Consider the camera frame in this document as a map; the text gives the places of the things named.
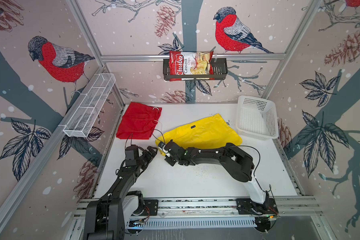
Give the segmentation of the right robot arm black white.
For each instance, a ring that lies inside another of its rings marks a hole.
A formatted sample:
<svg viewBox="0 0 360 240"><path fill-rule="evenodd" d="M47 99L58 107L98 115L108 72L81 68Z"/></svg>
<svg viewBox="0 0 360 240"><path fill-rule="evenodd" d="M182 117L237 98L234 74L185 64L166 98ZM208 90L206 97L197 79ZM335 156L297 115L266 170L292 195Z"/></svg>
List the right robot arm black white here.
<svg viewBox="0 0 360 240"><path fill-rule="evenodd" d="M227 143L218 149L198 149L180 147L173 141L158 143L165 154L165 161L174 166L195 166L200 164L221 165L236 181L242 183L249 193L246 199L238 199L237 210L242 215L278 215L276 201L270 198L269 192L262 189L255 177L258 166L253 157L239 146Z"/></svg>

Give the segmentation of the red shorts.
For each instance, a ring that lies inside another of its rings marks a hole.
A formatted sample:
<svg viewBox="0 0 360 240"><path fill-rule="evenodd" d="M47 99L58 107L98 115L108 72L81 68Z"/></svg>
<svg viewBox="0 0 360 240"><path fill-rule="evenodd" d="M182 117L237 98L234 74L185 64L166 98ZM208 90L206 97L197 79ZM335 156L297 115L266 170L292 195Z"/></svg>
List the red shorts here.
<svg viewBox="0 0 360 240"><path fill-rule="evenodd" d="M118 127L116 137L121 140L149 140L156 128L162 108L130 103Z"/></svg>

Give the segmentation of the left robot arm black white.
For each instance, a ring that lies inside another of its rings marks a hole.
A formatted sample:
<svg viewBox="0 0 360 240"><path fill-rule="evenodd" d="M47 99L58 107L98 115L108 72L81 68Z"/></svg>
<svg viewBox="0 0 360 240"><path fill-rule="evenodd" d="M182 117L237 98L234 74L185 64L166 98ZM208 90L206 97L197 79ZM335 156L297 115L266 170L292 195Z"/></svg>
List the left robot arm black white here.
<svg viewBox="0 0 360 240"><path fill-rule="evenodd" d="M101 198L87 206L84 240L124 239L129 218L145 208L143 194L140 191L129 193L129 190L157 153L158 149L151 146L143 149L131 145L125 149L117 179Z"/></svg>

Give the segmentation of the white plastic basket tray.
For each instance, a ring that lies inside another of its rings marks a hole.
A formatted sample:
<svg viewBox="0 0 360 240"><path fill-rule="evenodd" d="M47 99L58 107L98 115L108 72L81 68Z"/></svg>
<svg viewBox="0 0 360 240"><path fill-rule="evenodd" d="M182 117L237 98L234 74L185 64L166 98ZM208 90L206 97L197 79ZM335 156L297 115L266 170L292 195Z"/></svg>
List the white plastic basket tray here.
<svg viewBox="0 0 360 240"><path fill-rule="evenodd" d="M279 137L274 102L251 96L239 96L235 127L239 135L266 141Z"/></svg>

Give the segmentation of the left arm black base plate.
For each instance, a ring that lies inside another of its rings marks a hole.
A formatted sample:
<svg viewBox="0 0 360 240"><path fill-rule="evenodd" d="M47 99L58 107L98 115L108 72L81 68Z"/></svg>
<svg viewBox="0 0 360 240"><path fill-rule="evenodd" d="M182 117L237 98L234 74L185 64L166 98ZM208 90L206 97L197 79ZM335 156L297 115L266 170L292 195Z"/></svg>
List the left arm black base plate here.
<svg viewBox="0 0 360 240"><path fill-rule="evenodd" d="M132 216L148 217L158 215L158 200L139 201L138 208L132 213Z"/></svg>

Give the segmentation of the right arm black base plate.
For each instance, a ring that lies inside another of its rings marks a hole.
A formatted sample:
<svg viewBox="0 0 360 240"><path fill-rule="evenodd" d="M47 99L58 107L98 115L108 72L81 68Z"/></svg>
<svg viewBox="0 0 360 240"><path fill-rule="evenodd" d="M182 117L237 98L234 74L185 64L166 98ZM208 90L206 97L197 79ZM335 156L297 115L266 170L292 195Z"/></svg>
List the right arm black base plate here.
<svg viewBox="0 0 360 240"><path fill-rule="evenodd" d="M278 215L279 211L274 199L266 199L263 204L255 203L251 199L236 199L237 210L240 215Z"/></svg>

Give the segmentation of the yellow shorts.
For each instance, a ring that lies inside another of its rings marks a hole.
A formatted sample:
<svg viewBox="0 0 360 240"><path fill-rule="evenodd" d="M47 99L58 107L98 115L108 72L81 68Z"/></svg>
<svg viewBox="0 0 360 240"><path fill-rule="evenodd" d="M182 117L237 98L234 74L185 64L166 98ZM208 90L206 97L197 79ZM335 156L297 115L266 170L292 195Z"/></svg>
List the yellow shorts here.
<svg viewBox="0 0 360 240"><path fill-rule="evenodd" d="M217 149L224 147L227 143L236 146L241 145L242 138L233 130L220 114L203 118L201 120L177 127L159 137L155 144L169 141L178 146L198 149Z"/></svg>

